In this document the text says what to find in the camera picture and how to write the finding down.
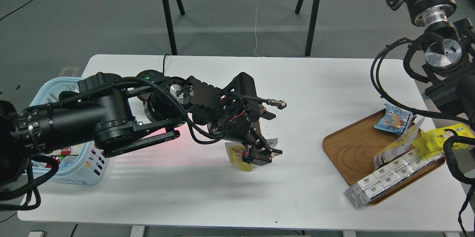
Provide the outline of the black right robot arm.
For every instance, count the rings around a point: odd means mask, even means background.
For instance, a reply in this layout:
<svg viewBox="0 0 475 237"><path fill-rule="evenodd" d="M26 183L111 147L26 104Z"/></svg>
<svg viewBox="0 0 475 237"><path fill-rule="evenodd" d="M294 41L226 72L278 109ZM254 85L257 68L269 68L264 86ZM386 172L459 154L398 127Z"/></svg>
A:
<svg viewBox="0 0 475 237"><path fill-rule="evenodd" d="M387 45L374 59L370 79L381 98L389 103L432 119L453 120L474 129L474 31L468 19L450 22L455 0L385 0L396 11L405 3L413 25L424 27L418 38L401 38ZM425 95L438 112L419 110L393 99L382 87L382 61L396 47L408 44L403 59L405 72L414 80L430 84Z"/></svg>

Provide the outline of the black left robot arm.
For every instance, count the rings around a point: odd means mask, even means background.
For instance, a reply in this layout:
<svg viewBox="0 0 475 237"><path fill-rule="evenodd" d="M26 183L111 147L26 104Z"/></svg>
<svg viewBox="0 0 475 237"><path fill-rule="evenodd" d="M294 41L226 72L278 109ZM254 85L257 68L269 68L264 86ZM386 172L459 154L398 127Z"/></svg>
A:
<svg viewBox="0 0 475 237"><path fill-rule="evenodd" d="M282 154L267 143L259 120L275 118L265 104L280 110L287 104L258 97L254 79L244 72L224 88L154 70L136 77L98 72L78 81L78 90L20 112L1 101L1 185L28 176L25 185L1 192L1 211L38 208L38 187L59 170L48 154L89 141L111 158L176 139L176 128L187 124L198 144L241 143L248 164L263 166Z"/></svg>

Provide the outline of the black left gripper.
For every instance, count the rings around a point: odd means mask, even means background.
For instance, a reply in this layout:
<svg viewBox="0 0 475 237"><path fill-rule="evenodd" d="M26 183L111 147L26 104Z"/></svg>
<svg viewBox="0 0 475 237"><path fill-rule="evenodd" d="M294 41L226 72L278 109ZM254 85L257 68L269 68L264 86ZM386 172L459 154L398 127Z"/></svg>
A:
<svg viewBox="0 0 475 237"><path fill-rule="evenodd" d="M243 162L263 166L283 152L276 148L278 138L266 139L262 135L259 119L251 121L245 111L224 113L219 117L219 137L243 145Z"/></svg>

